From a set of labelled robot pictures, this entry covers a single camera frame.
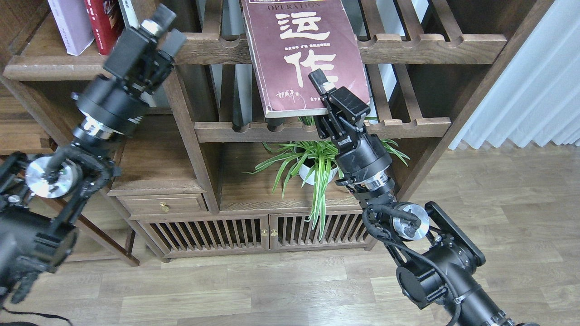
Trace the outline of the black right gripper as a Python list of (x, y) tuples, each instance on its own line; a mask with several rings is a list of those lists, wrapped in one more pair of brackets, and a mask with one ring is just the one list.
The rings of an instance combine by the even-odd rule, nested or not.
[(308, 77), (328, 109), (326, 115), (315, 117), (315, 126), (319, 137), (330, 138), (338, 149), (335, 161), (343, 177), (336, 184), (354, 191), (394, 188), (394, 180), (385, 172), (392, 159), (379, 137), (365, 128), (370, 107), (346, 87), (336, 88), (323, 70), (315, 70)]

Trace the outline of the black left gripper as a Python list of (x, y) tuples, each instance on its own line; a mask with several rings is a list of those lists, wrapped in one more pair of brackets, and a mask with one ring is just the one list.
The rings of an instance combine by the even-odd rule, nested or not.
[(114, 134), (131, 136), (149, 107), (141, 94), (161, 86), (186, 42), (184, 33), (168, 31), (175, 18), (174, 12), (159, 5), (138, 29), (122, 33), (103, 65), (112, 78), (98, 75), (83, 93), (71, 95), (85, 115), (74, 130), (75, 138), (106, 141)]

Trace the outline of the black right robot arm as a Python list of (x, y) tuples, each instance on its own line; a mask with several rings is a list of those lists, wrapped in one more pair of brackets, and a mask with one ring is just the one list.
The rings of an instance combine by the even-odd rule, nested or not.
[(434, 202), (419, 206), (398, 201), (386, 169), (392, 159), (375, 134), (365, 128), (369, 106), (346, 87), (335, 87), (320, 69), (311, 82), (328, 109), (315, 118), (318, 134), (338, 149), (336, 163), (345, 186), (359, 201), (368, 233), (385, 245), (397, 264), (402, 293), (419, 309), (433, 302), (451, 315), (450, 326), (513, 326), (474, 280), (485, 256)]

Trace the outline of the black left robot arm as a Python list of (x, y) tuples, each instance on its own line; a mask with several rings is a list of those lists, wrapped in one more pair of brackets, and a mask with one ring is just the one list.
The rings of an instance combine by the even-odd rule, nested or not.
[(99, 74), (73, 99), (84, 120), (53, 154), (15, 151), (1, 165), (1, 310), (29, 295), (43, 273), (56, 273), (78, 241), (77, 221), (94, 194), (120, 175), (112, 159), (131, 137), (186, 41), (171, 29), (176, 13), (160, 4), (139, 27), (122, 32)]

